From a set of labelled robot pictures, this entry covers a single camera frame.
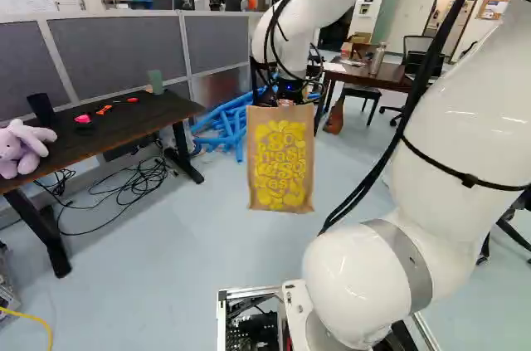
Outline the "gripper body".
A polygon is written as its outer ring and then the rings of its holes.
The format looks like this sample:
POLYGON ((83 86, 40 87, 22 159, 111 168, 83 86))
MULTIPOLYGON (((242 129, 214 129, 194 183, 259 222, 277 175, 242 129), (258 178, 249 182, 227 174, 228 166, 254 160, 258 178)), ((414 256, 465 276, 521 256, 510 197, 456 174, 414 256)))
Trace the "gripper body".
POLYGON ((253 61, 253 105, 278 107, 320 102, 320 83, 314 80, 284 79, 276 69, 253 61))

